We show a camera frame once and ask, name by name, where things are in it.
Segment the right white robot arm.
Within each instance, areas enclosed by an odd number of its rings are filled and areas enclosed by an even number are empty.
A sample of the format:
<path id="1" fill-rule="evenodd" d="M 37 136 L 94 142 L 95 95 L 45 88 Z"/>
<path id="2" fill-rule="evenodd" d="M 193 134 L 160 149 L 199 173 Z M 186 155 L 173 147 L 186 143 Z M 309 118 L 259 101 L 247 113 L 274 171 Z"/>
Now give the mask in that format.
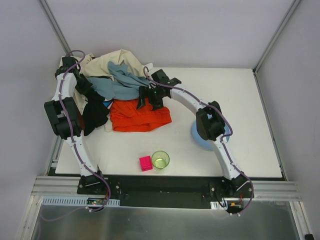
<path id="1" fill-rule="evenodd" d="M 225 182 L 224 191 L 232 196 L 238 194 L 250 178 L 240 170 L 229 150 L 227 138 L 232 136 L 233 130 L 223 116 L 219 103 L 203 102 L 188 91 L 179 79 L 169 78 L 162 69 L 149 74 L 149 69 L 145 66 L 143 73 L 151 86 L 139 87 L 136 108 L 139 110 L 149 103 L 154 111 L 159 110 L 164 107 L 163 98 L 168 97 L 189 109 L 195 115 L 198 135 L 212 145 L 219 161 Z"/>

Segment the beige cloth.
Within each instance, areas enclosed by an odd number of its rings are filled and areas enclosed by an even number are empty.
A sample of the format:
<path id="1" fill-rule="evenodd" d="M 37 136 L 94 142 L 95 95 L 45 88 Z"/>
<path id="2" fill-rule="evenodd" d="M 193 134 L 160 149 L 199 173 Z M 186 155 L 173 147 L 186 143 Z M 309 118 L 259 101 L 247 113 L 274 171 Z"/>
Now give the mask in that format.
<path id="1" fill-rule="evenodd" d="M 138 77 L 145 77 L 143 73 L 143 65 L 139 60 L 128 50 L 117 50 L 100 57 L 94 57 L 88 54 L 80 63 L 80 73 L 86 78 L 88 77 L 107 77 L 115 80 L 108 70 L 108 62 L 113 62 L 116 65 L 127 64 L 128 71 Z"/>

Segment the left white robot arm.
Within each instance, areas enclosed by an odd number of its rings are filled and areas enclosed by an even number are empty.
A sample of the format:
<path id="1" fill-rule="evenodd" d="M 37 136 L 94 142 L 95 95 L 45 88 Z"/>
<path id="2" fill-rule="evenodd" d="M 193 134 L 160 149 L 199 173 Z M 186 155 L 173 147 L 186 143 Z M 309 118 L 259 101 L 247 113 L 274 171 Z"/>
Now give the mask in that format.
<path id="1" fill-rule="evenodd" d="M 103 173 L 94 162 L 83 141 L 95 128 L 108 121 L 109 109 L 104 98 L 80 72 L 80 62 L 72 56 L 62 58 L 56 70 L 55 94 L 44 109 L 55 135 L 71 148 L 80 168 L 78 194 L 101 195 L 106 190 Z"/>

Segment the blue-grey cloth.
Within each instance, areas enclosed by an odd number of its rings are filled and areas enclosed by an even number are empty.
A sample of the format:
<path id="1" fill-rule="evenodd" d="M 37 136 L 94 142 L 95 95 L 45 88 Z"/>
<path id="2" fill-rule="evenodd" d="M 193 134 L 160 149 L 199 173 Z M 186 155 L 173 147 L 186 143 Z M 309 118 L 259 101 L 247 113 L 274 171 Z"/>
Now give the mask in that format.
<path id="1" fill-rule="evenodd" d="M 149 87 L 150 82 L 143 76 L 128 71 L 127 64 L 117 65 L 109 61 L 107 64 L 110 77 L 88 77 L 93 89 L 103 98 L 110 100 L 129 101 L 138 99 L 140 87 Z"/>

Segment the orange cloth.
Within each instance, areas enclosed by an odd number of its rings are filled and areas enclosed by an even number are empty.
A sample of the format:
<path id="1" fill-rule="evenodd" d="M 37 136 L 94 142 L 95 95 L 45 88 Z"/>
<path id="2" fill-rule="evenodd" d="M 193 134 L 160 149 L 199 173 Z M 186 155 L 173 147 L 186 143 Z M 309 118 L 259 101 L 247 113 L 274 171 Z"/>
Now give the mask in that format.
<path id="1" fill-rule="evenodd" d="M 137 109 L 138 100 L 114 100 L 110 109 L 110 121 L 115 132 L 150 132 L 172 122 L 170 110 L 162 107 L 153 110 L 146 105 Z"/>

